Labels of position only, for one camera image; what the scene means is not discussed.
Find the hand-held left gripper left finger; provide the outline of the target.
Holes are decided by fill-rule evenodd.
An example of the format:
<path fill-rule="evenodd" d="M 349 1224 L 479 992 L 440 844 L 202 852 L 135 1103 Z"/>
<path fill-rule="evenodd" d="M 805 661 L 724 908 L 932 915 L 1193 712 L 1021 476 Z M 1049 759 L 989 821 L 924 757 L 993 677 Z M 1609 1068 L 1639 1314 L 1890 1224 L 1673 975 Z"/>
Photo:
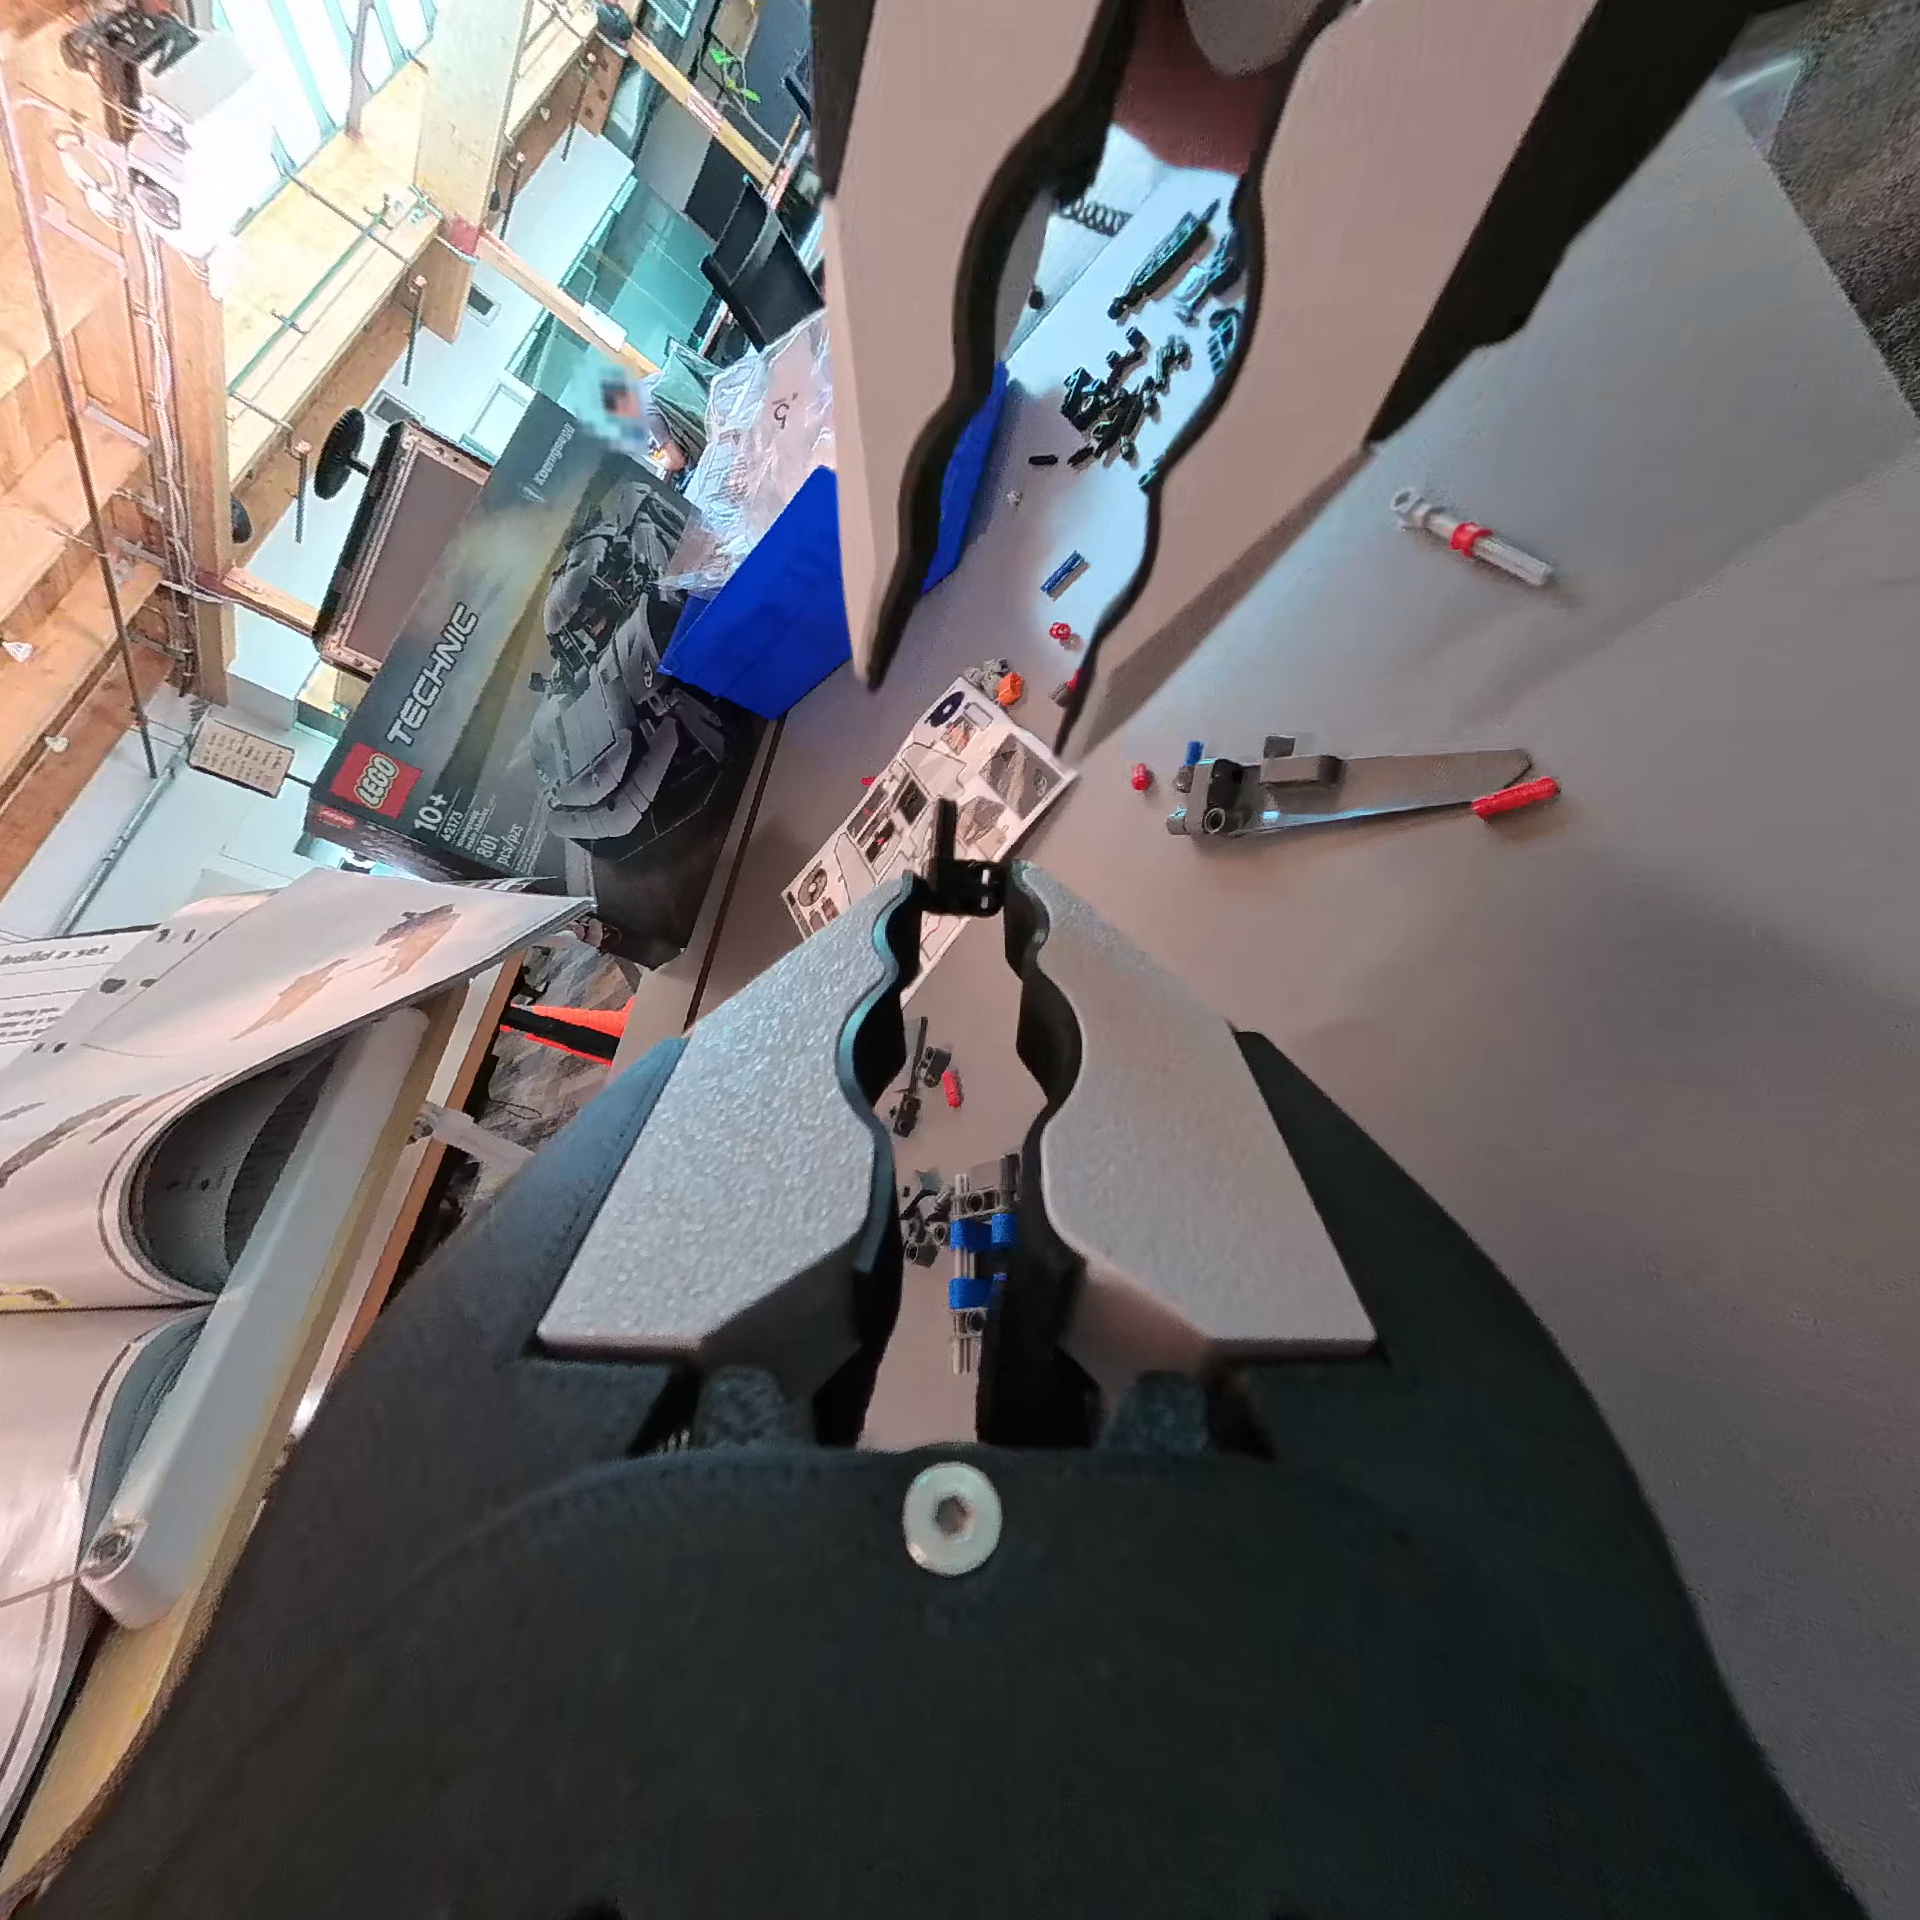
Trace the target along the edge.
<path fill-rule="evenodd" d="M 586 1360 L 759 1369 L 818 1441 L 868 1420 L 904 1283 L 882 1092 L 921 971 L 917 876 L 697 1021 L 537 1328 Z"/>

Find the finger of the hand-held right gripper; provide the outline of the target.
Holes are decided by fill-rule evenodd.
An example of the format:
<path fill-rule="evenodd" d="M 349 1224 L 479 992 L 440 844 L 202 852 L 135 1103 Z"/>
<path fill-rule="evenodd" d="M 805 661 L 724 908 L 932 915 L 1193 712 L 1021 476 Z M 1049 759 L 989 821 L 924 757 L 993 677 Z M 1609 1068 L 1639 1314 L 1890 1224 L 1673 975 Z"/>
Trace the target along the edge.
<path fill-rule="evenodd" d="M 1113 737 L 1363 467 L 1377 418 L 1583 34 L 1584 2 L 1375 2 L 1298 64 L 1258 181 L 1250 321 L 1151 501 L 1084 671 Z"/>
<path fill-rule="evenodd" d="M 825 2 L 823 226 L 855 677 L 921 599 L 945 473 L 989 394 L 1059 188 L 1087 185 L 1135 7 Z"/>

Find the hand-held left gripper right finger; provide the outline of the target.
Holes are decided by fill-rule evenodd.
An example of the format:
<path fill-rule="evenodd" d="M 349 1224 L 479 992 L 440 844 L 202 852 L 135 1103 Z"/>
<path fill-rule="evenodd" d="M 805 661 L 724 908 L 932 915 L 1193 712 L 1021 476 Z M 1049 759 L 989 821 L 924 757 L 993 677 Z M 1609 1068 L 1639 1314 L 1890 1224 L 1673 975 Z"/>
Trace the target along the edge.
<path fill-rule="evenodd" d="M 1002 1293 L 1002 1443 L 1088 1445 L 1148 1376 L 1355 1360 L 1377 1323 L 1245 1039 L 1039 863 L 1004 899 L 1042 1092 Z"/>

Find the pile of black lego pieces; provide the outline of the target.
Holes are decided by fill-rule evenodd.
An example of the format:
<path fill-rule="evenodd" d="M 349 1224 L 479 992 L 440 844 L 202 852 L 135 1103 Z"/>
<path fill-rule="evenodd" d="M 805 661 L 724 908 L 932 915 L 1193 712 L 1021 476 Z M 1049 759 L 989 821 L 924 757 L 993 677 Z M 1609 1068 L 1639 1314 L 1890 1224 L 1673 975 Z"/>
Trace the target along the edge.
<path fill-rule="evenodd" d="M 1138 442 L 1161 418 L 1178 376 L 1204 345 L 1208 371 L 1220 378 L 1241 339 L 1241 233 L 1220 199 L 1181 213 L 1141 255 L 1107 304 L 1121 331 L 1100 369 L 1075 369 L 1061 416 L 1080 436 L 1068 452 L 1036 452 L 1033 468 L 1138 467 Z"/>

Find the grey lego axle, red bush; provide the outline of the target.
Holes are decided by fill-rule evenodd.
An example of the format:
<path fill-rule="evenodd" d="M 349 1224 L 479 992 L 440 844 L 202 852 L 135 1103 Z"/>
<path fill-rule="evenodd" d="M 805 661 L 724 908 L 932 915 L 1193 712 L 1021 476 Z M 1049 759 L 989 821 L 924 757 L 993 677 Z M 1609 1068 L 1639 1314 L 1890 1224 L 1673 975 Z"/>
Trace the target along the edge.
<path fill-rule="evenodd" d="M 1402 528 L 1420 533 L 1459 557 L 1495 569 L 1524 587 L 1543 591 L 1554 581 L 1554 567 L 1547 560 L 1506 541 L 1482 521 L 1451 515 L 1416 487 L 1392 495 L 1387 507 Z"/>

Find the lego sticker sheet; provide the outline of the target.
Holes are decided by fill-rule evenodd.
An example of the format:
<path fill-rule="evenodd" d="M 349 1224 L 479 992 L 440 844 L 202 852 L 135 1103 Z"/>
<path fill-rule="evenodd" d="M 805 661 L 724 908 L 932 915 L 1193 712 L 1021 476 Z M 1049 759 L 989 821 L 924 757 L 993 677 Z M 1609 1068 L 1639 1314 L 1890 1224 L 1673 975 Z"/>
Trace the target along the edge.
<path fill-rule="evenodd" d="M 970 672 L 932 700 L 874 787 L 784 888 L 803 940 L 927 868 L 937 801 L 959 802 L 956 857 L 1004 863 L 1066 796 L 1073 770 Z"/>

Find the dark lego set box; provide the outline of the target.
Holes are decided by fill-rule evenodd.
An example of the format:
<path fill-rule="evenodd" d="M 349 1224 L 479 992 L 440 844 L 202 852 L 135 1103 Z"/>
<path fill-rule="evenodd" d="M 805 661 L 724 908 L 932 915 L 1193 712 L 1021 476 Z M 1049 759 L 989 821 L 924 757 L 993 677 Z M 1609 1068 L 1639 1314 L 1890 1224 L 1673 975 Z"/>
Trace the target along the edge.
<path fill-rule="evenodd" d="M 666 671 L 689 504 L 532 399 L 312 787 L 312 837 L 432 881 L 587 899 L 683 954 L 764 720 Z"/>

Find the person's right hand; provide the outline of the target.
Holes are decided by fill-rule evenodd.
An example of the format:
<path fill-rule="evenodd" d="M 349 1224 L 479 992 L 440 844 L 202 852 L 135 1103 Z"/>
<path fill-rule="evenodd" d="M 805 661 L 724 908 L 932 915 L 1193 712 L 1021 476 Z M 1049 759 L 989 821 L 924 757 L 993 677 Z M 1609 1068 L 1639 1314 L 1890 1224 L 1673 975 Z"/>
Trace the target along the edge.
<path fill-rule="evenodd" d="M 1241 176 L 1287 89 L 1311 4 L 1141 2 L 1113 127 L 1170 168 Z"/>

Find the orange cone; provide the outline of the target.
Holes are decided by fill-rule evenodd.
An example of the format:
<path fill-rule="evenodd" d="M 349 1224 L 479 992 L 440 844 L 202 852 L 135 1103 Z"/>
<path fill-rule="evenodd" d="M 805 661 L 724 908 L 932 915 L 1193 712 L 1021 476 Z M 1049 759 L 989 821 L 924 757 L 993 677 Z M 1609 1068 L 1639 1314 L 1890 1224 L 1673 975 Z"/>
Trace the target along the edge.
<path fill-rule="evenodd" d="M 498 1024 L 537 1044 L 565 1052 L 572 1059 L 595 1065 L 612 1065 L 625 1040 L 632 1005 L 621 1008 L 572 1008 L 546 1001 L 511 1001 Z"/>

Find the clear plastic bag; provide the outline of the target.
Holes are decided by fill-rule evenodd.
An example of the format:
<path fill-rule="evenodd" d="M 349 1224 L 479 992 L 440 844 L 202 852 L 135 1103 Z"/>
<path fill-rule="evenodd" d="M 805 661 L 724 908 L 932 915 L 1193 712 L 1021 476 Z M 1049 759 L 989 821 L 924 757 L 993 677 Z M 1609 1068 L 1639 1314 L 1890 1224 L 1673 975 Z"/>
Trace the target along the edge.
<path fill-rule="evenodd" d="M 716 378 L 689 521 L 660 587 L 716 595 L 817 472 L 837 468 L 825 311 Z"/>

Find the blue plastic bin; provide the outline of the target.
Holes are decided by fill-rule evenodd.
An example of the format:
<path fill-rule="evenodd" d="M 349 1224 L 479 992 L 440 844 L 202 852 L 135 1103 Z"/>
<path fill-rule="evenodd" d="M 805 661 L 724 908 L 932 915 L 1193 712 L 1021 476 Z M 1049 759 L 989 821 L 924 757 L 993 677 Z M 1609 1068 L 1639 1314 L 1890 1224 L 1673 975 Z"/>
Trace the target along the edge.
<path fill-rule="evenodd" d="M 681 592 L 658 690 L 776 720 L 851 664 L 840 473 L 817 472 L 712 597 Z"/>

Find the open instruction booklet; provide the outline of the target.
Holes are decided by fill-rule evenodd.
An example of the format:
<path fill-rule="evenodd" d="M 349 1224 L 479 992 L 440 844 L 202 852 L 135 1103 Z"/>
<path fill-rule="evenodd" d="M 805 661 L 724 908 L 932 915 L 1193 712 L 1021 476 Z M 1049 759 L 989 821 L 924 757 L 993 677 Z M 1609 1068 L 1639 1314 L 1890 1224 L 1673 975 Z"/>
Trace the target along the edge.
<path fill-rule="evenodd" d="M 325 1068 L 389 1012 L 429 1020 L 443 995 L 576 908 L 309 872 L 277 892 L 193 904 L 141 932 L 25 952 L 53 964 L 45 986 L 65 1001 L 36 1031 L 5 1027 L 17 1039 L 3 1095 L 5 1820 L 107 1616 L 83 1589 L 80 1561 L 314 1117 Z M 379 1144 L 419 1111 L 403 1095 L 428 1033 L 220 1543 L 284 1436 L 282 1407 L 314 1369 Z"/>

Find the metal-edged equipment case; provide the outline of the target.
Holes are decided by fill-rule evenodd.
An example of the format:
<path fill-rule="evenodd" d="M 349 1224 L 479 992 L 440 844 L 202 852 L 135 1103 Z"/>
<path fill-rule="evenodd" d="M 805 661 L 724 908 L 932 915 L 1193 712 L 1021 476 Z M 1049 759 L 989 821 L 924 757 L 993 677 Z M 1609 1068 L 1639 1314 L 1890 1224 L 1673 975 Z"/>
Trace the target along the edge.
<path fill-rule="evenodd" d="M 314 628 L 320 661 L 371 681 L 443 548 L 458 536 L 491 465 L 419 421 L 387 423 L 363 459 L 369 415 L 338 416 L 320 445 L 317 499 L 359 476 L 363 491 Z"/>

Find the small wall sign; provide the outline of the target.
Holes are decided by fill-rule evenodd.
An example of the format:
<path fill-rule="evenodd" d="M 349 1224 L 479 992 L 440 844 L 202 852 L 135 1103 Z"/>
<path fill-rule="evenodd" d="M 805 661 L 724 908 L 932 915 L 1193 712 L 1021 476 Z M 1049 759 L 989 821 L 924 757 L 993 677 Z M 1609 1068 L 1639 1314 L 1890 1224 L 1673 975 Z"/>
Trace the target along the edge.
<path fill-rule="evenodd" d="M 267 738 L 209 712 L 185 746 L 185 767 L 194 776 L 244 789 L 263 801 L 277 801 L 296 778 L 297 747 L 284 738 Z"/>

